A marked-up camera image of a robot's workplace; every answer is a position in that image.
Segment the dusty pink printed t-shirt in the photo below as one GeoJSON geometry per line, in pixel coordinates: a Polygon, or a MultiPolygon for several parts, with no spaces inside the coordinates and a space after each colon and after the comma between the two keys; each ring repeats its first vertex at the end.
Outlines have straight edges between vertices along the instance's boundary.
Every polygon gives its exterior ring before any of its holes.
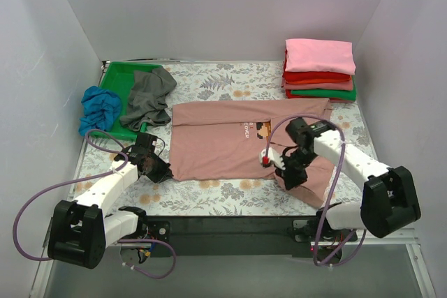
{"type": "Polygon", "coordinates": [[[327,98],[174,105],[169,162],[175,180],[275,179],[284,188],[275,168],[260,164],[259,154],[294,145],[284,123],[293,114],[329,119],[332,106],[327,98]]]}

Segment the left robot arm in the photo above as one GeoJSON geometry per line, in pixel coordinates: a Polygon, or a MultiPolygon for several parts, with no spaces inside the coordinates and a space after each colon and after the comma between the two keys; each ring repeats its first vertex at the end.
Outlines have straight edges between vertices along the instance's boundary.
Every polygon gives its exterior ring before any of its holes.
{"type": "Polygon", "coordinates": [[[168,226],[149,221],[145,210],[120,207],[109,210],[124,191],[141,176],[160,182],[170,179],[168,163],[156,154],[159,137],[139,133],[135,144],[123,148],[108,173],[73,201],[54,208],[48,242],[49,258],[72,265],[95,268],[109,245],[120,240],[154,246],[166,245],[168,226]]]}

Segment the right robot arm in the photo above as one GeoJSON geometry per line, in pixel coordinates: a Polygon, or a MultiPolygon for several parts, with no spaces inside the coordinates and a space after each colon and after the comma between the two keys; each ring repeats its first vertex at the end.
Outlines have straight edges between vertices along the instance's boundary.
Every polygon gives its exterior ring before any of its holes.
{"type": "Polygon", "coordinates": [[[421,217],[411,172],[390,167],[349,144],[343,131],[331,121],[317,117],[308,124],[303,116],[284,119],[293,146],[281,153],[266,147],[259,161],[273,164],[275,173],[290,191],[307,181],[306,169],[318,157],[330,161],[337,174],[345,174],[361,191],[358,203],[326,202],[317,212],[317,237],[332,240],[342,230],[364,230],[377,238],[416,222],[421,217]]]}

